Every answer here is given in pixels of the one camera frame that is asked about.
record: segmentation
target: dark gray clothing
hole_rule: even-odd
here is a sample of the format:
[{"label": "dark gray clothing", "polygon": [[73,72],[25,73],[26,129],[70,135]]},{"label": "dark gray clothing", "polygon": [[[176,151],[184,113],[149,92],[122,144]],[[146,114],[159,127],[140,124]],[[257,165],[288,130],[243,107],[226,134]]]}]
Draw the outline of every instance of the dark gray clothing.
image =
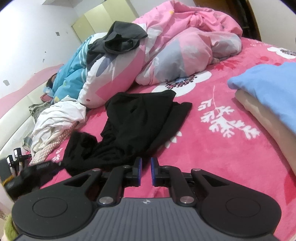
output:
[{"label": "dark gray clothing", "polygon": [[107,35],[89,44],[86,55],[86,67],[88,70],[106,53],[113,55],[124,54],[140,45],[140,40],[148,35],[139,25],[115,21]]}]

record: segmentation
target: blue blanket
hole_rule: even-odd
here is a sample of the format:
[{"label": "blue blanket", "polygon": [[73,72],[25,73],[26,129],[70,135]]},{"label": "blue blanket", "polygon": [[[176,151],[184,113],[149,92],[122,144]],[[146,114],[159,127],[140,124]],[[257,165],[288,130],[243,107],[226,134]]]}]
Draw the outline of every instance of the blue blanket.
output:
[{"label": "blue blanket", "polygon": [[257,65],[229,79],[228,86],[257,98],[296,134],[296,63]]},{"label": "blue blanket", "polygon": [[59,69],[52,88],[55,103],[67,95],[78,99],[79,92],[86,82],[86,54],[91,38],[92,36],[85,40],[73,57]]}]

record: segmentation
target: cabinet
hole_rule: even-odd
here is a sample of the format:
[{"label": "cabinet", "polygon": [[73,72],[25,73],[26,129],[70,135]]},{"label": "cabinet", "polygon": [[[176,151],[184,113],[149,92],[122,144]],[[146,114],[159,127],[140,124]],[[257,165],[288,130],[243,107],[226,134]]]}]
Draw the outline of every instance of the cabinet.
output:
[{"label": "cabinet", "polygon": [[243,37],[261,41],[258,25],[248,0],[194,0],[196,6],[212,8],[232,16],[243,29]]}]

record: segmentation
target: pink flower-patterned bedsheet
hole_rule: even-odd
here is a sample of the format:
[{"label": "pink flower-patterned bedsheet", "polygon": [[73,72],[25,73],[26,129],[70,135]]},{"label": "pink flower-patterned bedsheet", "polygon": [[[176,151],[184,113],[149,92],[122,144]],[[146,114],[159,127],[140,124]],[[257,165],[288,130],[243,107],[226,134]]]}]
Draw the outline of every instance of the pink flower-patterned bedsheet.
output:
[{"label": "pink flower-patterned bedsheet", "polygon": [[[157,92],[171,88],[177,102],[192,102],[193,108],[182,128],[156,153],[160,165],[179,167],[183,172],[201,168],[215,175],[273,197],[281,206],[282,217],[275,231],[280,240],[296,233],[296,177],[276,142],[259,122],[235,99],[227,80],[257,64],[280,65],[296,61],[296,56],[256,40],[242,38],[242,52],[210,65],[191,78],[154,86],[136,86],[130,92]],[[88,113],[80,131],[102,138],[106,123],[104,107]],[[68,139],[48,160],[61,161]],[[60,171],[45,186],[70,178]],[[141,186],[126,188],[125,197],[166,197],[168,190],[151,183],[150,167],[144,167]]]}]

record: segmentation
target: white leaf print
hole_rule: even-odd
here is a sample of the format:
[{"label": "white leaf print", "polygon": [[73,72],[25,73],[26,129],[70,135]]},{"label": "white leaf print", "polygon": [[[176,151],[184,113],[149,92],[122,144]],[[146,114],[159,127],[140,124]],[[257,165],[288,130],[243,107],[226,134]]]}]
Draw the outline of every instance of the white leaf print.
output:
[{"label": "white leaf print", "polygon": [[256,128],[252,128],[251,126],[246,126],[242,130],[244,131],[248,140],[250,140],[251,137],[256,138],[260,134],[260,132]]},{"label": "white leaf print", "polygon": [[234,129],[234,127],[229,125],[228,121],[224,117],[219,117],[218,119],[211,121],[211,124],[212,125],[209,127],[209,130],[212,132],[219,131],[220,126],[220,132],[223,133],[223,137],[227,136],[229,138],[231,135],[234,135],[234,132],[230,130]]},{"label": "white leaf print", "polygon": [[234,135],[234,132],[233,131],[231,131],[231,130],[226,130],[224,133],[223,133],[223,137],[227,137],[227,138],[230,138],[230,137],[232,137]]},{"label": "white leaf print", "polygon": [[209,123],[210,119],[213,120],[214,118],[215,118],[215,112],[212,110],[204,113],[204,115],[200,119],[201,119],[201,122]]},{"label": "white leaf print", "polygon": [[211,103],[212,103],[212,99],[201,102],[200,106],[198,107],[198,110],[201,111],[207,107],[211,107]]},{"label": "white leaf print", "polygon": [[240,127],[243,127],[244,126],[244,123],[241,120],[238,120],[238,121],[235,121],[235,120],[229,121],[229,124],[231,124],[235,128],[240,128]]},{"label": "white leaf print", "polygon": [[234,109],[231,109],[230,106],[220,106],[217,107],[215,104],[215,86],[213,87],[213,97],[210,100],[201,102],[201,105],[198,107],[198,110],[204,110],[208,107],[211,107],[213,101],[213,110],[206,112],[203,116],[200,117],[201,122],[211,123],[209,130],[212,132],[220,131],[223,134],[223,137],[230,138],[235,133],[234,130],[243,131],[246,135],[246,138],[250,140],[251,138],[256,138],[260,135],[260,132],[256,128],[252,128],[251,126],[246,126],[242,120],[227,120],[223,117],[224,113],[230,115],[234,112]]},{"label": "white leaf print", "polygon": [[219,110],[219,114],[216,116],[217,118],[221,117],[224,113],[230,115],[230,113],[234,112],[234,109],[231,109],[230,106],[220,106],[216,108],[217,110]]},{"label": "white leaf print", "polygon": [[172,143],[177,143],[177,138],[176,137],[172,137],[170,140],[171,140]]}]

